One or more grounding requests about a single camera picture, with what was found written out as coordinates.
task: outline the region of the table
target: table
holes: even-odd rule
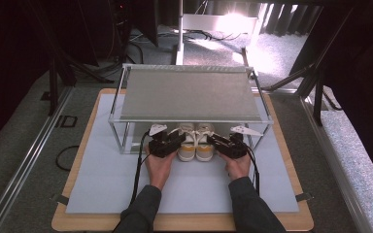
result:
[[[63,189],[62,195],[69,197],[72,188],[80,170],[81,162],[84,156],[85,146],[90,135],[92,124],[95,121],[97,106],[102,94],[115,94],[113,88],[102,89],[99,92],[92,114],[88,121],[81,145],[77,152],[77,156]],[[288,148],[281,131],[281,127],[275,115],[271,100],[268,95],[265,95],[265,100],[270,110],[270,114],[274,119],[273,130],[277,137],[283,160],[286,164],[288,176],[291,181],[295,195],[303,193],[301,184],[296,175],[295,169],[290,158]],[[313,228],[314,222],[311,217],[306,201],[298,202],[299,213],[276,213],[277,218],[283,224],[287,231],[308,231]],[[95,214],[79,214],[68,215],[65,213],[66,206],[58,204],[52,219],[52,228],[58,231],[78,231],[78,230],[93,230],[93,231],[110,231],[115,228],[119,222],[119,215],[95,215]],[[158,214],[154,222],[154,230],[156,231],[233,231],[235,230],[232,215],[226,214],[200,214],[200,215],[169,215]]]

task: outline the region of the pair of shoes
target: pair of shoes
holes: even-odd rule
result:
[[[214,155],[214,146],[207,143],[207,136],[214,133],[211,123],[181,123],[178,127],[180,134],[186,133],[186,140],[178,149],[178,157],[183,162],[189,162],[196,155],[199,161],[207,162]]]

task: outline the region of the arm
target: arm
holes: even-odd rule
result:
[[[286,232],[274,213],[256,194],[248,177],[251,166],[250,157],[245,155],[231,159],[224,154],[220,154],[220,157],[225,160],[225,170],[232,180],[228,187],[237,232]]]
[[[114,232],[153,232],[153,221],[158,212],[161,191],[171,171],[176,152],[164,158],[149,155],[146,159],[150,185],[146,185],[128,209],[120,215],[120,222]]]

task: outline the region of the sleeve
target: sleeve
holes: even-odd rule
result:
[[[146,185],[128,209],[120,214],[120,222],[114,232],[153,232],[161,195],[157,187]]]
[[[249,177],[229,184],[237,232],[287,232],[267,204],[257,195]]]

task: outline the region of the person's left hand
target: person's left hand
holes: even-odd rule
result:
[[[148,146],[145,146],[145,152],[150,154],[150,148]],[[163,158],[153,154],[147,157],[145,162],[147,164],[148,173],[150,174],[150,185],[159,188],[159,190],[163,189],[171,172],[172,160],[176,155],[177,151],[174,151]]]

